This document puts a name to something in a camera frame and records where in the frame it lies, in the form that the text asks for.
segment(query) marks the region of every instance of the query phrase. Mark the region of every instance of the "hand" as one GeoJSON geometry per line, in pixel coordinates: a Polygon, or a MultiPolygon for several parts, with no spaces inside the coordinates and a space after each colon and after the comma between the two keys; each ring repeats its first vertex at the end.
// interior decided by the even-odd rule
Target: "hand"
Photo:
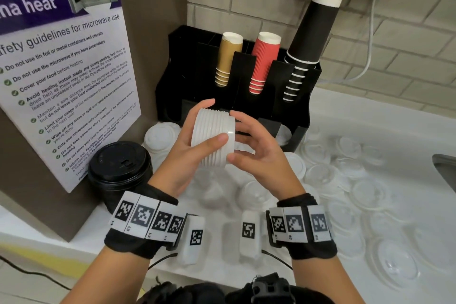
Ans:
{"type": "Polygon", "coordinates": [[[228,135],[221,133],[197,146],[190,146],[198,111],[214,103],[215,99],[203,100],[188,112],[179,137],[166,159],[149,180],[150,185],[177,198],[185,191],[201,160],[228,142],[228,135]]]}
{"type": "Polygon", "coordinates": [[[236,123],[236,131],[251,135],[236,134],[236,140],[251,146],[255,154],[235,150],[228,154],[228,162],[252,174],[279,200],[305,194],[284,152],[268,130],[243,112],[231,111],[230,115],[240,121],[236,123]]]}

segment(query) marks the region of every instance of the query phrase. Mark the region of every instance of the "sign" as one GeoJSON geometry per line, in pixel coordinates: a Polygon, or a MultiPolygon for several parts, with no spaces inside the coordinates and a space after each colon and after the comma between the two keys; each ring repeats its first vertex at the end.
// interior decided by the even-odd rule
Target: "sign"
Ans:
{"type": "Polygon", "coordinates": [[[0,0],[0,106],[71,192],[141,114],[120,0],[0,0]]]}

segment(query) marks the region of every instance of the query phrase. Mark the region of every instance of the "red cup stack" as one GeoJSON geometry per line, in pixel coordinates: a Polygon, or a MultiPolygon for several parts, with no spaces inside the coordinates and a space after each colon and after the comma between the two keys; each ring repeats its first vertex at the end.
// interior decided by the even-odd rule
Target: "red cup stack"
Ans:
{"type": "Polygon", "coordinates": [[[252,55],[256,55],[254,74],[250,82],[249,90],[252,94],[258,95],[265,86],[269,68],[273,60],[277,60],[282,38],[276,34],[260,32],[255,42],[252,55]]]}

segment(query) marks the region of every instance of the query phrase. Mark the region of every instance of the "black coffee cup lid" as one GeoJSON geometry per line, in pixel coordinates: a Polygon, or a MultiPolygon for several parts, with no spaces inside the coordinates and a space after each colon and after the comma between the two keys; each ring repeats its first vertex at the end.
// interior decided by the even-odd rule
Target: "black coffee cup lid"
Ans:
{"type": "Polygon", "coordinates": [[[138,143],[121,141],[97,151],[89,163],[89,172],[108,182],[127,180],[138,174],[146,160],[146,150],[138,143]]]}

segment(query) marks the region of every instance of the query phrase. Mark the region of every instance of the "sink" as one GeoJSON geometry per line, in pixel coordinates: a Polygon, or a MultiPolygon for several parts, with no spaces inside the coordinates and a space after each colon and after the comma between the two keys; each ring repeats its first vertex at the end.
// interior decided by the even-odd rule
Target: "sink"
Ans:
{"type": "Polygon", "coordinates": [[[432,162],[443,179],[456,192],[456,157],[434,154],[432,162]]]}

